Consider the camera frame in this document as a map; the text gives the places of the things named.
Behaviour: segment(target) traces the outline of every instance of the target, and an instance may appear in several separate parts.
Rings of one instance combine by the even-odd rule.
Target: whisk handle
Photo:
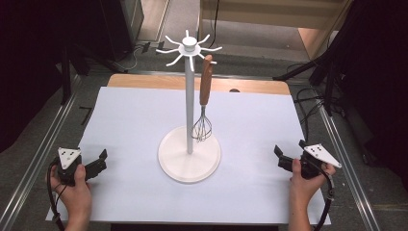
[[[213,60],[212,55],[207,55],[203,63],[203,72],[201,74],[201,84],[200,84],[200,105],[207,105],[208,99],[210,98],[211,89],[211,79],[213,77],[213,65],[211,61]]]

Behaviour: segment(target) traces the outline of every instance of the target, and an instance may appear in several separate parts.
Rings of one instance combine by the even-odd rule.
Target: round white base
[[[192,140],[192,154],[187,152],[186,126],[169,132],[159,146],[163,171],[181,183],[195,183],[209,177],[218,167],[221,149],[214,135],[205,141]]]

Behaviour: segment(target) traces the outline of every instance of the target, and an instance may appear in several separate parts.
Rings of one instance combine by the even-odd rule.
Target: human hand
[[[329,175],[336,173],[334,167],[323,163],[321,169]],[[291,178],[290,200],[297,206],[307,208],[310,199],[315,192],[324,184],[326,178],[320,174],[312,179],[304,179],[301,175],[301,163],[298,159],[292,162],[293,177]]]
[[[336,173],[332,165],[322,164],[321,169],[329,175]],[[292,162],[293,176],[290,188],[290,231],[310,231],[309,218],[307,216],[307,206],[315,192],[324,184],[326,178],[320,174],[312,179],[305,179],[301,174],[301,163],[298,159]]]
[[[85,182],[85,166],[78,165],[75,171],[75,186],[61,184],[56,173],[57,166],[51,168],[51,188],[59,194],[68,211],[68,224],[65,230],[87,230],[91,213],[92,198],[89,185]]]

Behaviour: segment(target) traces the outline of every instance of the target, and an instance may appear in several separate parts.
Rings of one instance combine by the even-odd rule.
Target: white table
[[[101,89],[79,144],[85,164],[103,149],[108,151],[108,168],[89,180],[90,220],[288,223],[292,174],[277,166],[273,147],[278,144],[286,155],[299,157],[297,144],[303,134],[286,84],[214,79],[206,113],[221,146],[221,161],[213,175],[190,185],[168,177],[157,158],[166,133],[185,125],[185,93],[178,90],[183,86],[181,77],[114,75],[108,87]],[[241,92],[227,92],[230,89]],[[197,119],[198,91],[195,99]],[[323,207],[318,191],[309,205],[311,223],[319,222]],[[67,219],[62,203],[59,211],[62,220]]]

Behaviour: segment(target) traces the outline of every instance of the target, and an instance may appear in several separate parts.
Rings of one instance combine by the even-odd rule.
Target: wooden table edge
[[[199,90],[200,78],[195,78],[194,87]],[[144,88],[183,90],[185,77],[169,75],[139,75],[139,74],[114,74],[111,76],[107,87],[116,88]],[[269,93],[290,95],[288,84],[281,81],[244,80],[244,79],[219,79],[213,78],[211,90],[251,93]]]

